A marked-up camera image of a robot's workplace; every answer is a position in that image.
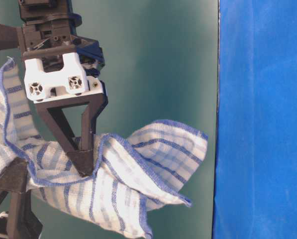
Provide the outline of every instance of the blue curtain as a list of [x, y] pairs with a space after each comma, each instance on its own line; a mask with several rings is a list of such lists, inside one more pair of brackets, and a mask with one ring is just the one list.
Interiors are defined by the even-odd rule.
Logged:
[[215, 239], [297, 239], [297, 0], [221, 0]]

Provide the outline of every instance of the green backdrop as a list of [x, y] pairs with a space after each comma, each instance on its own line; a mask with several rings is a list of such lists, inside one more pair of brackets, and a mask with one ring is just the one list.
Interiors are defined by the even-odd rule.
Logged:
[[[155, 239], [211, 238], [217, 93], [217, 1], [73, 0], [82, 15], [78, 35], [97, 39], [106, 59], [101, 72], [109, 104], [98, 133], [127, 137], [156, 119], [172, 119], [209, 136], [206, 159], [182, 189], [194, 206], [167, 206], [148, 213]], [[0, 23], [20, 26], [16, 0], [0, 0]], [[19, 51], [0, 52], [19, 60]], [[83, 108], [67, 111], [79, 135]], [[41, 134], [53, 140], [34, 115]], [[121, 239], [91, 223], [33, 200], [44, 224], [42, 239]]]

